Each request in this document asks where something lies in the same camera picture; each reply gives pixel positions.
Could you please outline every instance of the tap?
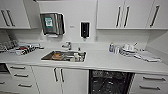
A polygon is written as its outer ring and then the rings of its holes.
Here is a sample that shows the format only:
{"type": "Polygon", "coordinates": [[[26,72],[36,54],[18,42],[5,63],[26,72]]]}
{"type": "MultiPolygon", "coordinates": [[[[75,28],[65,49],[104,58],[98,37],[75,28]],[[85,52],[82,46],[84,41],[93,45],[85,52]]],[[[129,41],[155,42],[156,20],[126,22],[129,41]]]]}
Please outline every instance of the tap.
{"type": "Polygon", "coordinates": [[[67,45],[65,46],[65,45],[62,45],[62,47],[63,48],[68,48],[68,50],[71,50],[72,48],[71,48],[71,42],[66,42],[67,43],[67,45]]]}

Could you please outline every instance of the white wall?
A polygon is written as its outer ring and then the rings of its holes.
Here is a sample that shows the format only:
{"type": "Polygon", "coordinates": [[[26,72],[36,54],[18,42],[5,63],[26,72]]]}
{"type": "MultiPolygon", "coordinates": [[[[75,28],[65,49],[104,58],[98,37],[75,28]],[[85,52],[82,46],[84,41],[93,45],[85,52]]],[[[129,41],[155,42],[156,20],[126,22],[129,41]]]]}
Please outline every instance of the white wall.
{"type": "Polygon", "coordinates": [[[39,1],[41,13],[63,13],[65,20],[65,34],[60,38],[48,38],[41,29],[9,30],[13,38],[21,42],[40,43],[95,43],[107,49],[110,42],[115,44],[135,44],[138,48],[145,48],[150,31],[147,30],[96,30],[97,0],[65,0],[65,1],[39,1]],[[84,41],[80,37],[80,22],[89,21],[90,37],[84,41]]]}

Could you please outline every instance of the storage unit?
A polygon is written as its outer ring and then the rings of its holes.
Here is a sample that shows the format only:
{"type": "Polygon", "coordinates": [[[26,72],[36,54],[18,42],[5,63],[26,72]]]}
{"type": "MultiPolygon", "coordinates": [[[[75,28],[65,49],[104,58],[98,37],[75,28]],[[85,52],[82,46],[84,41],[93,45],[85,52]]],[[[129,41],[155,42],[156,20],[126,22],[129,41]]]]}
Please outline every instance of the storage unit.
{"type": "Polygon", "coordinates": [[[38,3],[33,0],[0,0],[0,28],[31,29],[40,27],[38,3]]]}
{"type": "Polygon", "coordinates": [[[19,94],[39,94],[31,66],[6,64],[19,94]]]}
{"type": "Polygon", "coordinates": [[[98,0],[97,29],[145,29],[153,2],[98,0]]]}
{"type": "Polygon", "coordinates": [[[40,94],[88,94],[89,70],[37,66],[32,69],[40,94]]]}
{"type": "Polygon", "coordinates": [[[168,76],[135,74],[130,94],[167,94],[168,76]]]}
{"type": "Polygon", "coordinates": [[[147,29],[168,29],[168,1],[155,0],[149,16],[147,29]]]}

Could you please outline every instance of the stainless steel sink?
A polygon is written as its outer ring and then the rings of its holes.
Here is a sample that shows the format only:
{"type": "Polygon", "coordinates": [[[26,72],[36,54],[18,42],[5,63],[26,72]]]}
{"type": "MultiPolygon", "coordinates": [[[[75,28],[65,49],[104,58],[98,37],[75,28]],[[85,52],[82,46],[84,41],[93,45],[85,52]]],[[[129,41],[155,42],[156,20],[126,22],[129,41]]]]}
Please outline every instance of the stainless steel sink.
{"type": "Polygon", "coordinates": [[[66,51],[52,51],[49,54],[47,54],[46,56],[44,56],[43,58],[41,58],[41,60],[70,61],[71,58],[74,58],[74,53],[78,53],[80,58],[83,59],[82,61],[77,61],[77,62],[84,62],[86,52],[79,53],[79,52],[75,52],[75,51],[67,51],[67,52],[66,51]],[[57,60],[57,59],[52,58],[52,56],[56,53],[60,54],[60,56],[62,57],[61,60],[57,60]]]}

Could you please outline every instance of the silver handle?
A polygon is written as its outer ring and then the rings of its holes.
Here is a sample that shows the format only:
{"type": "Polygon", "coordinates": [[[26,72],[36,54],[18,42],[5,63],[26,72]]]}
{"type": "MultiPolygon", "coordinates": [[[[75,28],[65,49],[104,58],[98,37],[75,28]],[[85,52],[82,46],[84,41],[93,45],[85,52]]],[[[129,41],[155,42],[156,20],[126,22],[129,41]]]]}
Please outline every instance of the silver handle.
{"type": "Polygon", "coordinates": [[[159,87],[146,87],[146,86],[139,86],[141,89],[153,89],[153,90],[160,90],[159,87]]]}
{"type": "Polygon", "coordinates": [[[15,26],[14,21],[13,21],[13,19],[12,19],[12,14],[11,14],[10,10],[6,10],[6,11],[7,11],[7,13],[8,13],[8,16],[9,16],[9,19],[10,19],[10,21],[11,21],[12,26],[15,26]]]}
{"type": "Polygon", "coordinates": [[[150,24],[150,27],[153,26],[154,22],[155,22],[155,19],[156,19],[156,16],[157,16],[157,13],[158,13],[158,10],[159,10],[159,5],[156,6],[156,11],[155,11],[155,14],[153,16],[153,20],[152,20],[152,23],[150,24]]]}
{"type": "Polygon", "coordinates": [[[5,82],[0,82],[0,84],[5,84],[5,82]]]}
{"type": "Polygon", "coordinates": [[[26,69],[26,67],[10,67],[10,68],[12,68],[12,69],[23,69],[23,70],[25,70],[26,69]]]}
{"type": "Polygon", "coordinates": [[[57,82],[58,78],[57,78],[56,68],[54,69],[54,73],[55,73],[55,79],[56,79],[56,82],[57,82]]]}
{"type": "Polygon", "coordinates": [[[22,84],[19,84],[18,86],[20,86],[20,87],[32,87],[32,85],[22,85],[22,84]]]}
{"type": "Polygon", "coordinates": [[[28,77],[29,75],[19,75],[19,74],[15,74],[14,76],[16,76],[16,77],[28,77]]]}
{"type": "Polygon", "coordinates": [[[5,11],[4,11],[4,10],[1,10],[1,13],[2,13],[2,16],[3,16],[3,18],[4,18],[4,21],[5,21],[6,25],[7,25],[7,26],[10,26],[9,23],[8,23],[8,21],[7,21],[7,18],[6,18],[6,16],[5,16],[5,11]]]}
{"type": "Polygon", "coordinates": [[[127,25],[127,20],[128,20],[128,13],[129,13],[129,6],[127,7],[127,13],[126,13],[126,17],[125,17],[125,23],[124,23],[124,27],[127,25]]]}
{"type": "Polygon", "coordinates": [[[148,78],[148,77],[143,77],[143,79],[146,79],[146,80],[160,80],[160,81],[166,81],[165,78],[148,78]]]}
{"type": "Polygon", "coordinates": [[[62,77],[62,82],[64,82],[64,77],[63,77],[63,72],[62,72],[63,69],[61,69],[61,77],[62,77]]]}
{"type": "Polygon", "coordinates": [[[118,23],[119,23],[119,20],[120,20],[120,11],[121,11],[121,7],[119,6],[116,28],[118,27],[118,23]]]}

